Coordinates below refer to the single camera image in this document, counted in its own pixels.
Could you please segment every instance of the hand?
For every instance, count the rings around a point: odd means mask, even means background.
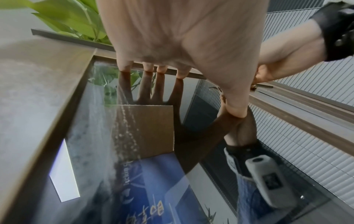
[[[221,106],[218,116],[226,113],[225,97],[220,95]],[[257,142],[257,125],[250,107],[247,109],[247,116],[231,128],[230,132],[224,137],[230,146],[246,146]]]
[[[272,75],[271,69],[267,65],[260,65],[257,69],[256,75],[253,79],[252,84],[270,82],[275,80]]]
[[[175,146],[174,152],[185,173],[188,173],[211,150],[213,150],[232,127],[243,119],[224,110],[205,130],[193,132],[181,124],[180,106],[183,94],[183,80],[176,79],[175,86],[167,102],[163,101],[164,74],[156,74],[156,83],[151,97],[152,72],[144,71],[140,83],[138,100],[134,101],[130,89],[130,73],[122,72],[118,82],[118,104],[171,105],[173,106]]]

